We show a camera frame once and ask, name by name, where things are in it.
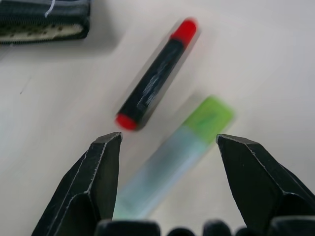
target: white table surface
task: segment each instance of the white table surface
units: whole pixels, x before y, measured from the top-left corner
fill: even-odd
[[[0,47],[0,230],[30,235],[66,171],[113,122],[135,78],[187,16],[200,36],[147,126],[123,131],[121,186],[181,123],[194,94],[234,108],[225,132],[262,143],[315,191],[315,2],[93,2],[84,41]],[[153,212],[163,234],[208,219],[244,222],[216,146]]]

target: white thread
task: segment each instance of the white thread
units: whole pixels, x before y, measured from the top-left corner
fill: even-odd
[[[45,13],[45,18],[47,18],[47,16],[50,14],[50,12],[54,9],[55,1],[56,1],[56,0],[52,0],[52,1],[51,1],[50,8],[49,8],[48,11],[46,11],[46,13]]]

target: red marker end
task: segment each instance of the red marker end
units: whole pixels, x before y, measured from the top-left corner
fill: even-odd
[[[195,35],[196,31],[197,21],[194,18],[186,18],[170,38],[181,41],[186,48]]]
[[[117,114],[116,123],[127,130],[135,130],[137,127],[136,122],[134,122],[132,119],[124,114]]]

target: wallet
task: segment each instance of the wallet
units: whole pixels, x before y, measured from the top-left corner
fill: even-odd
[[[0,0],[0,44],[82,39],[90,0]]]

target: black marker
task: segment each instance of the black marker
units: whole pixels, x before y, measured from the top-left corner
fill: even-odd
[[[195,20],[187,18],[170,36],[167,44],[118,111],[116,122],[121,127],[134,130],[138,126],[148,107],[189,45],[196,30]]]

